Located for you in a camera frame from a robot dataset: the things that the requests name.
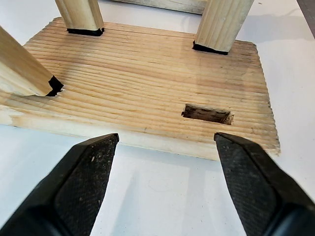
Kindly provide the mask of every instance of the wooden dowel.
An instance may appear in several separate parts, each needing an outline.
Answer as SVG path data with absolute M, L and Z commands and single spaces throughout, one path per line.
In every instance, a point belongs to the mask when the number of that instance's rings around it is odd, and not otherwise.
M 97 0 L 55 0 L 69 33 L 100 36 L 103 18 Z
M 0 89 L 17 95 L 46 96 L 61 88 L 62 84 L 0 27 Z
M 248 15 L 253 0 L 209 0 L 194 49 L 227 54 Z

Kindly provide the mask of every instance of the mortise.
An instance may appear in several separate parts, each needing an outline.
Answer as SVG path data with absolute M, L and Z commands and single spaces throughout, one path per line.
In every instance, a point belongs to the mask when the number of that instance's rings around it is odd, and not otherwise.
M 232 115 L 230 111 L 201 107 L 193 104 L 186 104 L 182 116 L 220 124 L 232 124 L 234 119 L 234 115 Z

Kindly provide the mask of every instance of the wood grain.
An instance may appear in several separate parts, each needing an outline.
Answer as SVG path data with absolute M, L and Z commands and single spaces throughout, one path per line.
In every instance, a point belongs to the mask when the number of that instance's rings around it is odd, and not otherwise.
M 98 30 L 103 19 L 97 0 L 55 0 L 67 29 Z
M 137 5 L 153 6 L 163 9 L 202 14 L 206 0 L 114 0 Z
M 229 52 L 253 0 L 209 0 L 202 14 L 196 44 Z
M 0 27 L 0 89 L 17 95 L 46 96 L 53 75 Z
M 228 56 L 192 50 L 194 34 L 104 23 L 101 37 L 68 34 L 56 18 L 25 45 L 64 84 L 57 97 L 0 93 L 0 123 L 217 159 L 227 132 L 279 154 L 256 46 Z M 231 125 L 181 116 L 186 104 L 230 111 Z

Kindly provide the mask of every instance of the wooden leg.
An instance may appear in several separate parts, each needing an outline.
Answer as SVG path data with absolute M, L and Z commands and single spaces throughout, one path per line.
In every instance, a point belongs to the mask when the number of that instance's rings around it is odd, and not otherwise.
M 194 49 L 227 55 L 252 3 L 253 0 L 209 0 L 198 28 Z
M 55 0 L 69 33 L 100 36 L 103 18 L 97 0 Z
M 10 34 L 0 27 L 0 89 L 18 95 L 60 91 L 62 84 Z

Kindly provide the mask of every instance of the chair leg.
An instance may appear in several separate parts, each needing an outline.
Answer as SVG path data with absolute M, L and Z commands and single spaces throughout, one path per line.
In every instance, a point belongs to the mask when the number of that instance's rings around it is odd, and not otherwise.
M 227 55 L 253 0 L 208 0 L 194 49 Z
M 0 27 L 0 89 L 17 95 L 56 95 L 63 85 Z
M 69 33 L 101 36 L 103 18 L 97 0 L 55 0 Z

